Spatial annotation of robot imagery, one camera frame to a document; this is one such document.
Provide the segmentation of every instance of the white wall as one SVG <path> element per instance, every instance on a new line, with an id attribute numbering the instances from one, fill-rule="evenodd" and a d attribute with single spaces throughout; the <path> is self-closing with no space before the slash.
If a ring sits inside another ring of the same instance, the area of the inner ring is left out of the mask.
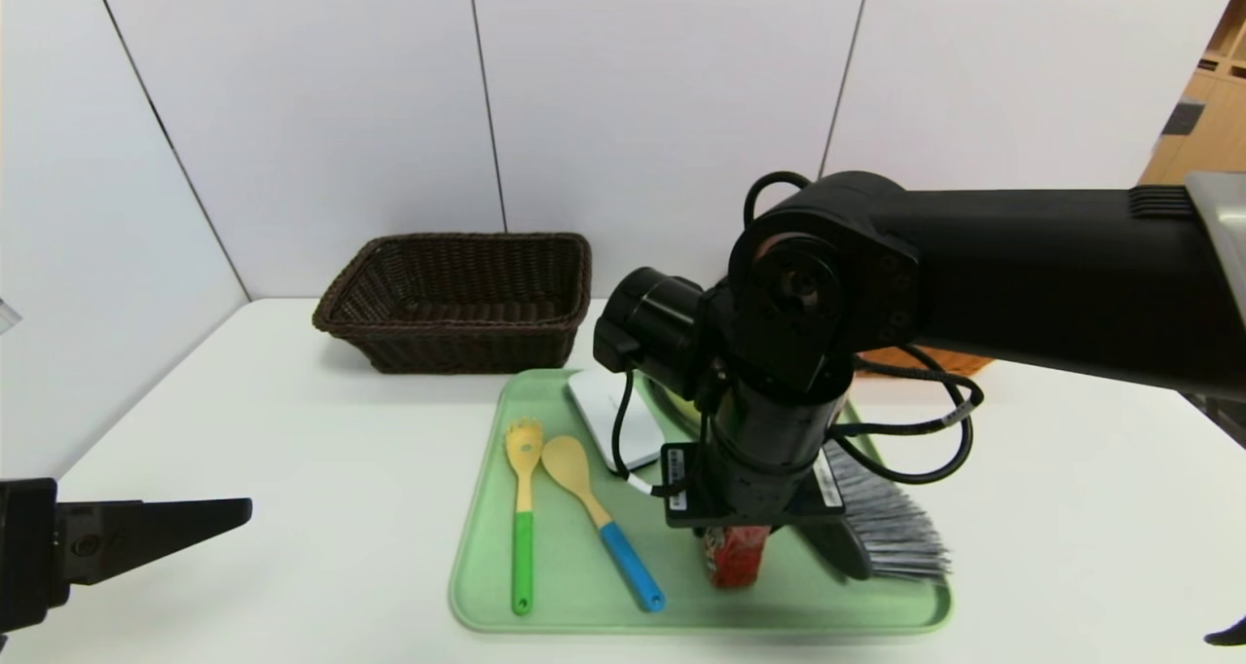
<path id="1" fill-rule="evenodd" d="M 102 1 L 0 7 L 0 472 L 59 476 L 244 295 Z"/>
<path id="2" fill-rule="evenodd" d="M 711 285 L 753 181 L 816 176 L 860 1 L 476 0 L 510 228 Z"/>
<path id="3" fill-rule="evenodd" d="M 500 230 L 471 0 L 108 0 L 250 295 L 370 238 Z"/>
<path id="4" fill-rule="evenodd" d="M 826 172 L 1121 188 L 1229 0 L 866 0 Z"/>

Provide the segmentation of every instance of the orange object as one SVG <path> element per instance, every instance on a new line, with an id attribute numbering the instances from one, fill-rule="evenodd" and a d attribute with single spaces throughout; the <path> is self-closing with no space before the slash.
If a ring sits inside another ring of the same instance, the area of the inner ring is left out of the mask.
<path id="1" fill-rule="evenodd" d="M 962 354 L 962 353 L 948 353 L 948 350 L 934 350 L 933 348 L 922 348 L 934 358 L 936 363 L 943 366 L 948 372 L 953 375 L 969 376 L 978 370 L 982 370 L 991 363 L 989 358 L 978 358 L 977 354 Z M 908 356 L 905 350 L 897 348 L 885 348 L 881 350 L 868 350 L 868 353 L 862 353 L 861 358 L 868 359 L 871 363 L 878 363 L 880 365 L 895 365 L 896 368 L 920 368 L 923 370 L 923 365 L 916 359 Z M 860 372 L 861 375 L 877 376 L 873 372 Z"/>

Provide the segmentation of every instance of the black cable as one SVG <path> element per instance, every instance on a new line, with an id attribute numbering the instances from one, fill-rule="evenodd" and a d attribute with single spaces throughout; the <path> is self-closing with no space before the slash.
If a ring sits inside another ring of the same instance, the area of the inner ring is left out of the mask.
<path id="1" fill-rule="evenodd" d="M 758 207 L 758 197 L 761 194 L 761 189 L 766 189 L 770 184 L 779 184 L 779 182 L 785 182 L 785 184 L 791 184 L 796 189 L 805 189 L 807 186 L 812 184 L 809 177 L 801 176 L 797 172 L 770 172 L 769 176 L 761 177 L 760 181 L 753 182 L 749 193 L 744 197 L 744 228 L 749 228 L 753 222 L 753 211 Z"/>
<path id="2" fill-rule="evenodd" d="M 982 394 L 979 385 L 976 385 L 973 380 L 968 379 L 968 376 L 953 375 L 953 372 L 941 370 L 915 370 L 915 368 L 882 365 L 881 363 L 871 363 L 868 359 L 861 358 L 857 358 L 855 363 L 855 368 L 857 368 L 857 370 L 877 372 L 878 375 L 902 376 L 902 379 L 906 380 L 942 381 L 943 385 L 961 385 L 961 387 L 969 390 L 969 399 L 968 401 L 958 404 L 952 412 L 948 412 L 948 415 L 942 419 L 898 426 L 885 424 L 845 424 L 827 429 L 827 439 L 831 439 L 831 435 L 846 437 L 862 435 L 923 436 L 933 434 L 936 430 L 952 427 L 958 424 L 958 421 L 968 416 L 969 412 L 973 412 L 974 407 L 982 406 L 982 402 L 986 401 L 986 396 Z"/>
<path id="3" fill-rule="evenodd" d="M 619 451 L 619 436 L 623 435 L 623 416 L 627 415 L 627 405 L 632 401 L 632 385 L 634 384 L 632 368 L 627 368 L 623 371 L 623 376 L 627 379 L 627 382 L 623 385 L 623 401 L 619 402 L 619 410 L 614 412 L 614 429 L 611 430 L 611 457 L 614 460 L 614 468 L 611 470 L 611 473 L 621 480 L 627 480 L 630 472 L 623 465 L 623 452 Z"/>
<path id="4" fill-rule="evenodd" d="M 957 385 L 964 385 L 964 387 L 971 390 L 969 405 L 968 405 L 969 411 L 972 411 L 974 407 L 981 405 L 982 401 L 984 401 L 984 395 L 982 394 L 982 390 L 978 387 L 978 385 L 966 379 L 966 376 L 953 375 L 953 372 L 943 370 L 943 366 L 939 365 L 939 363 L 936 361 L 934 358 L 931 358 L 930 354 L 925 354 L 922 350 L 915 348 L 915 345 L 900 345 L 900 350 L 905 350 L 905 353 L 907 353 L 910 358 L 917 359 L 917 361 L 921 363 L 922 365 L 926 365 L 928 370 L 911 370 L 911 368 L 892 368 L 890 365 L 878 365 L 873 363 L 862 365 L 862 368 L 871 368 L 871 370 L 888 370 L 886 372 L 898 370 L 901 372 L 895 372 L 893 376 L 907 376 L 907 379 L 922 379 L 922 380 L 930 379 L 936 381 L 943 381 L 943 389 L 947 389 L 948 396 L 952 397 L 952 402 L 956 404 L 957 407 L 962 407 L 966 405 L 964 397 L 961 395 L 961 389 L 957 389 Z M 921 375 L 921 372 L 934 372 L 934 375 L 917 376 Z M 962 381 L 968 381 L 968 384 L 962 384 Z M 835 439 L 835 442 L 841 448 L 844 448 L 844 451 L 850 457 L 852 457 L 852 460 L 856 460 L 858 465 L 861 465 L 870 472 L 876 473 L 882 478 L 886 478 L 888 481 L 900 485 L 928 485 L 946 480 L 951 477 L 953 473 L 956 473 L 956 471 L 959 470 L 962 465 L 964 465 L 964 461 L 968 460 L 969 457 L 969 451 L 973 450 L 973 420 L 971 419 L 968 412 L 966 412 L 966 415 L 962 416 L 961 419 L 961 445 L 956 448 L 956 455 L 953 455 L 952 458 L 948 460 L 947 465 L 943 465 L 938 470 L 931 470 L 931 472 L 925 472 L 921 475 L 897 472 L 897 470 L 892 470 L 890 467 L 886 467 L 885 465 L 878 463 L 876 460 L 867 456 L 866 452 L 861 452 L 858 447 L 852 445 L 852 441 L 850 441 L 847 435 L 841 435 L 836 432 L 836 429 L 829 430 L 829 435 L 831 435 L 832 439 Z"/>
<path id="5" fill-rule="evenodd" d="M 614 412 L 614 427 L 611 429 L 611 458 L 614 460 L 614 468 L 611 470 L 611 473 L 627 481 L 627 478 L 632 476 L 632 472 L 627 468 L 627 465 L 623 463 L 623 452 L 619 450 L 619 437 L 623 435 L 623 416 L 627 415 L 627 405 L 632 399 L 632 387 L 635 384 L 635 379 L 632 368 L 627 368 L 627 370 L 623 371 L 623 375 L 625 379 L 623 385 L 623 401 L 619 402 L 618 411 Z M 688 470 L 688 473 L 685 473 L 678 482 L 650 487 L 649 496 L 670 498 L 672 496 L 679 495 L 682 491 L 687 491 L 693 477 L 700 472 L 701 457 L 705 455 L 705 442 L 708 439 L 709 414 L 703 412 L 700 436 L 697 439 L 697 460 Z"/>

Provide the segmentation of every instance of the red can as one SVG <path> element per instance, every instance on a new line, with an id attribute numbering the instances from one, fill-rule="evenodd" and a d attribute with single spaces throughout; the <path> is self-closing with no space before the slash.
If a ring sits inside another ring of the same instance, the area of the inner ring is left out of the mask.
<path id="1" fill-rule="evenodd" d="M 701 537 L 709 583 L 733 589 L 753 586 L 761 568 L 761 549 L 770 537 L 770 526 L 733 526 L 708 528 Z"/>

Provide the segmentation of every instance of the blue handle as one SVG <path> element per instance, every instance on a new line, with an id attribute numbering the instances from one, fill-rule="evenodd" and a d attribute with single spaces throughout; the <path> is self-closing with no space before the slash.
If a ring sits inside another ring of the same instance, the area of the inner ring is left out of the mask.
<path id="1" fill-rule="evenodd" d="M 602 526 L 602 541 L 611 549 L 611 557 L 614 558 L 619 571 L 627 577 L 632 592 L 635 593 L 637 598 L 640 598 L 640 605 L 650 613 L 665 608 L 667 597 L 662 594 L 658 582 L 653 581 L 649 571 L 644 568 L 644 563 L 637 557 L 635 549 L 632 549 L 632 544 L 623 537 L 618 523 L 609 522 Z"/>

